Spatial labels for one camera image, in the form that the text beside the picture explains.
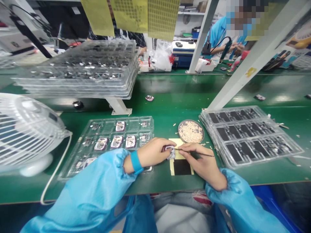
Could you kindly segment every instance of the fan grille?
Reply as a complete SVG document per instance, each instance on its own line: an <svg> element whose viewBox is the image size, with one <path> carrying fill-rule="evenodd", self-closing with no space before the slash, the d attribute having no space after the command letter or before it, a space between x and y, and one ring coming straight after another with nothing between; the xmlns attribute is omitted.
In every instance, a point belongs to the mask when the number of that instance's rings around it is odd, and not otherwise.
<svg viewBox="0 0 311 233"><path fill-rule="evenodd" d="M43 111L22 107L21 103L27 100L39 105ZM44 115L48 112L54 114L50 108L33 99L0 95L0 166L16 166L37 160L68 136L61 119L57 116L58 120L53 121Z"/></svg>

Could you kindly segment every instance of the hand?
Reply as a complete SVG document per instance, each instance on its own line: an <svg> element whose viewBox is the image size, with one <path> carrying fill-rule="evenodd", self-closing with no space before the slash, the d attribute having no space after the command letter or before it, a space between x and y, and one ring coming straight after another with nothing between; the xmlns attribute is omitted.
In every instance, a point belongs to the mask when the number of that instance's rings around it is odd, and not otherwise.
<svg viewBox="0 0 311 233"><path fill-rule="evenodd" d="M244 45L242 45L242 43L239 43L238 45L237 45L237 47L236 47L236 50L235 50L235 54L241 54L242 52L243 52L243 50L244 50Z"/></svg>
<svg viewBox="0 0 311 233"><path fill-rule="evenodd" d="M214 155L211 149L207 149L198 143L185 143L178 147L178 149ZM227 189L227 179L218 169L215 157L201 155L201 158L196 160L189 153L182 150L179 153L185 157L200 177L219 192Z"/></svg>
<svg viewBox="0 0 311 233"><path fill-rule="evenodd" d="M232 45L231 45L231 47L229 49L229 52L232 52L232 50L234 50L237 46L238 46L238 43L232 42Z"/></svg>
<svg viewBox="0 0 311 233"><path fill-rule="evenodd" d="M154 166L167 159L171 154L171 149L162 152L163 146L167 145L176 146L176 143L164 138L153 138L148 143L139 148L137 150L137 155L141 166ZM129 174L134 172L130 155L125 158L123 167L125 173Z"/></svg>

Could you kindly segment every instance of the green workbench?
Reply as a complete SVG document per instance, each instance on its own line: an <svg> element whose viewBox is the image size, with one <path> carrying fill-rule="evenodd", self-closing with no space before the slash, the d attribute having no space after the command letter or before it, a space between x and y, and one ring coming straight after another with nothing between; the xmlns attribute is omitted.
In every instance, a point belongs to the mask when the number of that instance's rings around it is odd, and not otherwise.
<svg viewBox="0 0 311 233"><path fill-rule="evenodd" d="M216 73L208 75L142 74L137 77L132 98L124 102L127 108L133 108L131 117L153 116L156 137L176 138L175 133L179 122L185 119L198 121L201 109L208 107L229 78L227 74ZM260 106L277 122L288 126L290 129L285 129L286 133L305 150L302 156L311 157L309 149L311 148L311 100L304 97L310 90L311 82L307 75L256 75L226 107ZM13 85L9 85L1 92L24 94L20 87ZM155 97L153 102L145 100L148 94ZM261 94L267 99L260 102L253 98L256 94ZM118 117L111 116L111 109L104 99L81 99L85 105L83 110L86 112L75 112L72 107L72 102L75 100L39 99L54 110L65 111L61 114L61 118L67 129L73 132L72 143L63 164L90 119ZM68 139L65 139L52 152L53 163L43 173L30 178L22 177L17 172L0 176L0 204L39 201L67 142ZM206 147L212 146L213 148L213 143L205 131L203 143L206 142L210 142L206 144ZM222 166L217 156L216 159L218 165ZM280 159L238 169L235 172L246 179L250 185L310 180L311 160L296 160L301 166L292 164L288 159ZM64 185L55 177L45 199L57 199ZM154 167L153 173L139 175L126 194L197 190L203 187L204 181L197 174L171 176L169 162L164 161Z"/></svg>

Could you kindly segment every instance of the clear plastic tray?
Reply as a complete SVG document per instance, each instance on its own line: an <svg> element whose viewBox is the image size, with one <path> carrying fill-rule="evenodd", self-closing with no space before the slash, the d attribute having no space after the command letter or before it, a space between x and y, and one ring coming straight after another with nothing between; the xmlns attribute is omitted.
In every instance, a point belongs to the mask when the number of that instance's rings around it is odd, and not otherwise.
<svg viewBox="0 0 311 233"><path fill-rule="evenodd" d="M135 80L137 75L133 76L134 80L132 81L129 88L124 91L115 91L115 90L57 90L57 91L47 91L46 89L34 89L27 90L27 92L31 95L35 95L36 97L45 97L45 98L59 98L59 97L76 97L76 98L106 98L106 97L114 97L117 99L130 99L132 97L133 87L135 84Z"/></svg>
<svg viewBox="0 0 311 233"><path fill-rule="evenodd" d="M116 131L117 122L125 122L124 131ZM114 150L114 148L111 148L111 142L114 136L123 137L119 148L125 149L126 137L135 136L135 146L127 149L128 151L135 151L154 137L153 118L151 116L141 116L90 120L78 139L58 179L67 180L74 177L90 161L93 161L93 159L98 158L107 151ZM108 138L108 143L103 150L95 150L94 148L99 138ZM144 172L152 171L153 167L147 167L144 170Z"/></svg>
<svg viewBox="0 0 311 233"><path fill-rule="evenodd" d="M12 79L25 89L37 85L122 88L138 65L134 40L86 41Z"/></svg>
<svg viewBox="0 0 311 233"><path fill-rule="evenodd" d="M60 85L33 85L33 84L22 84L21 86L26 89L26 90L51 90L51 91L70 91L70 90L89 90L89 91L96 91L96 90L109 90L111 91L120 91L124 92L129 89L129 87L132 85L133 79L137 76L139 68L131 70L131 74L129 78L126 80L126 82L123 85L120 86L87 86L87 85L65 85L65 84L60 84Z"/></svg>
<svg viewBox="0 0 311 233"><path fill-rule="evenodd" d="M199 118L231 169L304 152L258 106L203 110Z"/></svg>

